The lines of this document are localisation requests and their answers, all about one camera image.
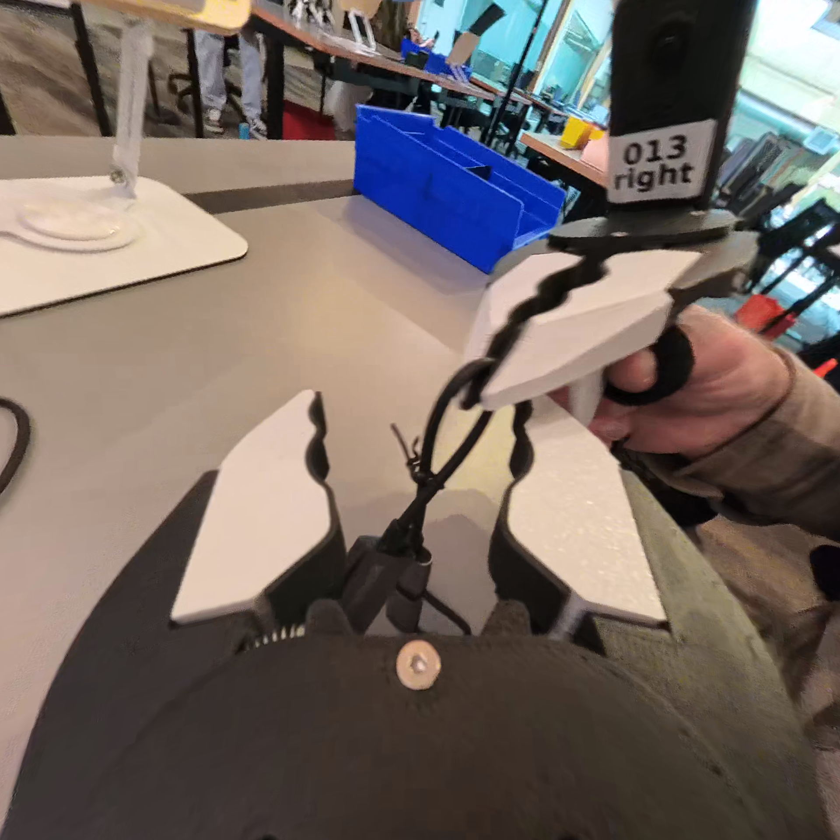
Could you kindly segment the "person's right forearm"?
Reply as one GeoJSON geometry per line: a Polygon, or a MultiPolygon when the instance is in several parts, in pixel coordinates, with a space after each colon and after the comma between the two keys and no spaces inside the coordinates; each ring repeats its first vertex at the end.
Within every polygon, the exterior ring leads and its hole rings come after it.
{"type": "Polygon", "coordinates": [[[754,526],[789,524],[839,540],[839,397],[793,355],[773,350],[790,377],[778,405],[709,454],[638,453],[667,486],[754,526]]]}

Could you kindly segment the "red floor box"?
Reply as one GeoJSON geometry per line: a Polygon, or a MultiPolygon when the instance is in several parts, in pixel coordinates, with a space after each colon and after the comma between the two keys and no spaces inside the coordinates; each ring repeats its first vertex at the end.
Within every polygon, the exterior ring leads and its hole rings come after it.
{"type": "Polygon", "coordinates": [[[752,295],[734,312],[733,319],[748,331],[776,340],[795,324],[796,316],[772,297],[752,295]]]}

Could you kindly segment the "small blue bin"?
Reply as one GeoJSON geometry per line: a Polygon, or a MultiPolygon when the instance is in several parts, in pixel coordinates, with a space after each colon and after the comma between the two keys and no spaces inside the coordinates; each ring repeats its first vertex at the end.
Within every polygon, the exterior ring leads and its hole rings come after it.
{"type": "Polygon", "coordinates": [[[478,40],[469,33],[463,34],[448,55],[439,54],[430,48],[423,47],[410,38],[402,39],[401,52],[403,64],[424,70],[427,73],[451,77],[458,81],[471,80],[472,69],[467,61],[457,62],[456,59],[468,59],[471,50],[478,44],[478,40]]]}

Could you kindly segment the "red crate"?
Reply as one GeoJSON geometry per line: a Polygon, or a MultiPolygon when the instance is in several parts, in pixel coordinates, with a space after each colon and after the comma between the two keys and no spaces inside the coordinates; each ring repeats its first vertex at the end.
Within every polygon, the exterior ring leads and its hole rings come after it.
{"type": "Polygon", "coordinates": [[[283,102],[283,140],[336,140],[335,127],[329,115],[290,100],[283,102]]]}

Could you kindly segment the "blue storage bin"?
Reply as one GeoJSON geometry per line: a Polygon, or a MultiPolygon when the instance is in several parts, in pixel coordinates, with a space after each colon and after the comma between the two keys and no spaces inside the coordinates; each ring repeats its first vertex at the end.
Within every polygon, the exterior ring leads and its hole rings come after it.
{"type": "Polygon", "coordinates": [[[559,223],[566,192],[429,115],[356,107],[354,189],[484,273],[559,223]]]}

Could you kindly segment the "yellow bin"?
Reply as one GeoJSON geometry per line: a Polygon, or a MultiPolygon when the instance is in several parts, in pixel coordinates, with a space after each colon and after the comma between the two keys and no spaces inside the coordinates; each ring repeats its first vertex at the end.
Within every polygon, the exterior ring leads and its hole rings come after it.
{"type": "Polygon", "coordinates": [[[565,151],[582,151],[589,142],[601,139],[605,133],[598,123],[569,114],[560,136],[560,147],[565,151]]]}

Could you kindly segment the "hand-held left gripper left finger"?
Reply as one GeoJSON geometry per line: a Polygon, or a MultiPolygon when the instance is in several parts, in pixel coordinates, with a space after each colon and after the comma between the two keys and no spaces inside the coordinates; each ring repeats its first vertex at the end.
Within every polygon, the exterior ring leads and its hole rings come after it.
{"type": "Polygon", "coordinates": [[[328,483],[322,394],[304,390],[225,456],[171,608],[174,625],[243,614],[260,634],[304,634],[333,599],[347,549],[328,483]]]}

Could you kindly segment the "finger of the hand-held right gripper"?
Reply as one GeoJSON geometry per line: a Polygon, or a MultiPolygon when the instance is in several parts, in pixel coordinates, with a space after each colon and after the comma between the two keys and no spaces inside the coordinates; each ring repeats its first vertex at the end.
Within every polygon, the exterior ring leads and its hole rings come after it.
{"type": "Polygon", "coordinates": [[[463,389],[463,407],[500,407],[529,398],[528,353],[577,289],[604,279],[604,262],[565,253],[531,253],[499,270],[484,289],[467,333],[463,362],[478,364],[463,389]]]}
{"type": "Polygon", "coordinates": [[[700,260],[696,251],[637,251],[604,262],[604,279],[574,290],[549,326],[542,316],[528,360],[528,398],[496,411],[581,382],[655,344],[670,327],[671,291],[700,260]]]}

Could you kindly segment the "white adjustable stand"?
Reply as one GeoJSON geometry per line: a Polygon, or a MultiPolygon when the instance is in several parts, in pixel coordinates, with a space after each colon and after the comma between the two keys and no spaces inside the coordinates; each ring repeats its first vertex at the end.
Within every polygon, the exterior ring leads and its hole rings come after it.
{"type": "Polygon", "coordinates": [[[3,318],[246,255],[240,234],[140,177],[152,22],[125,15],[109,174],[2,180],[3,318]]]}

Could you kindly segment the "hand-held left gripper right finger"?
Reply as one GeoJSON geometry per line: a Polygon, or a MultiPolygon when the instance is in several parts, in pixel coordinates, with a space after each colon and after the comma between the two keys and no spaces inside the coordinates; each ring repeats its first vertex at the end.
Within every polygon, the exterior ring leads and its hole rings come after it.
{"type": "Polygon", "coordinates": [[[589,616],[666,625],[618,461],[551,401],[512,418],[511,483],[490,538],[497,597],[537,635],[572,637],[589,616]]]}

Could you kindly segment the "black tripod pole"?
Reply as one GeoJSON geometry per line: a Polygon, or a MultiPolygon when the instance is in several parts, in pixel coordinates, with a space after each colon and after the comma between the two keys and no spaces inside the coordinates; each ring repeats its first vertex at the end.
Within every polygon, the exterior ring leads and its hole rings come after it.
{"type": "Polygon", "coordinates": [[[518,62],[514,66],[513,70],[511,71],[511,74],[510,74],[509,79],[508,79],[507,88],[506,88],[506,90],[505,90],[505,92],[504,92],[504,94],[503,94],[503,96],[500,100],[500,103],[495,107],[495,110],[494,110],[493,115],[492,115],[492,119],[491,119],[490,124],[489,124],[489,128],[487,129],[485,134],[482,136],[483,137],[482,143],[488,148],[492,147],[492,144],[493,144],[493,142],[494,142],[494,140],[497,136],[497,132],[498,132],[499,126],[501,124],[501,120],[508,111],[508,106],[509,106],[509,103],[511,101],[513,91],[514,91],[515,87],[517,86],[518,79],[519,79],[519,77],[522,73],[523,66],[526,63],[526,59],[528,57],[530,48],[532,47],[533,40],[535,39],[536,34],[539,31],[539,27],[541,25],[542,18],[544,16],[544,12],[545,12],[545,9],[548,6],[548,4],[549,4],[548,1],[539,2],[537,15],[536,15],[531,27],[530,27],[530,30],[528,32],[528,38],[527,38],[527,40],[524,44],[524,47],[521,51],[518,62]]]}

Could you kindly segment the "person's right hand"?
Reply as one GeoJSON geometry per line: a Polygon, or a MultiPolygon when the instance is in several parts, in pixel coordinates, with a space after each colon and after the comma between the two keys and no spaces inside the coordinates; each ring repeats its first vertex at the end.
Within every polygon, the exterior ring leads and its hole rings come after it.
{"type": "Polygon", "coordinates": [[[687,384],[647,406],[602,399],[589,430],[603,443],[696,459],[751,428],[787,396],[790,366],[756,335],[697,305],[678,324],[695,357],[687,384]]]}

